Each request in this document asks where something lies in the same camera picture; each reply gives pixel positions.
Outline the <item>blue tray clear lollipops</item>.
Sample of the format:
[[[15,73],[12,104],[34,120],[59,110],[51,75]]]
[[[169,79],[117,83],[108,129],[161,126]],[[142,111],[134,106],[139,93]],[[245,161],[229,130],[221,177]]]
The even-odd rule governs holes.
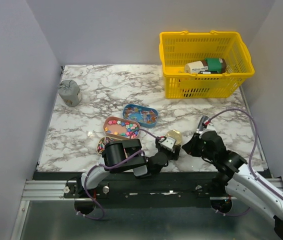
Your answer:
[[[127,104],[123,108],[122,116],[126,120],[132,120],[139,123],[141,127],[153,128],[157,124],[159,114],[154,108],[137,104]]]

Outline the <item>pink tray star candies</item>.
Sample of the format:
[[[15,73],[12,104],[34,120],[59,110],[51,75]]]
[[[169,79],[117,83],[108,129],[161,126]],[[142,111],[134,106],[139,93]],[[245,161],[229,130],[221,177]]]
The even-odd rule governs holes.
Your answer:
[[[140,124],[136,121],[116,116],[108,117],[103,124],[105,135],[117,140],[138,138],[140,128]]]

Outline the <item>beige tray rainbow lollipops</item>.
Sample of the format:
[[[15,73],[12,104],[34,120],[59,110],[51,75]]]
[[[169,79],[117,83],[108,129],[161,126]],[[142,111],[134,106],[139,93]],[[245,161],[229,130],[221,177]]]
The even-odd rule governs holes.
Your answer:
[[[111,137],[108,137],[108,136],[102,137],[97,144],[96,152],[99,155],[101,155],[102,152],[105,150],[106,145],[110,142],[113,142],[114,140],[115,140],[114,138],[111,138]]]

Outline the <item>silver metal scoop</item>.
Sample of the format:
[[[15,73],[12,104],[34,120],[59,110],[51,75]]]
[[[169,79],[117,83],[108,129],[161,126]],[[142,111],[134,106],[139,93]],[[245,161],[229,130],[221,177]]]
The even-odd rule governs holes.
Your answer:
[[[206,125],[206,121],[209,119],[208,116],[206,115],[203,115],[197,125],[197,128],[196,128],[196,133],[197,134],[202,134],[202,132],[207,128],[207,125]]]

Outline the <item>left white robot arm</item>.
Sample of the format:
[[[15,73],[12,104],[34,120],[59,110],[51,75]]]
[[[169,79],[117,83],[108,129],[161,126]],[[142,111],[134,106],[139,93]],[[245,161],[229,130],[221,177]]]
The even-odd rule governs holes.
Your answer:
[[[81,175],[75,185],[75,192],[82,198],[88,197],[92,190],[110,174],[133,170],[136,178],[144,178],[160,173],[169,161],[177,161],[181,145],[171,136],[155,140],[157,153],[146,156],[139,139],[117,140],[106,144],[101,161]]]

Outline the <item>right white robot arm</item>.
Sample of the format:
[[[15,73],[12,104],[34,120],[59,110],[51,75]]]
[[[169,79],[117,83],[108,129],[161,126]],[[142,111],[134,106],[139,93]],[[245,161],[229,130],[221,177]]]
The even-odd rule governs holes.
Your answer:
[[[222,138],[213,130],[194,133],[182,149],[192,157],[207,160],[218,171],[211,184],[217,196],[225,193],[270,220],[276,235],[283,240],[283,191],[255,171],[238,153],[226,149]]]

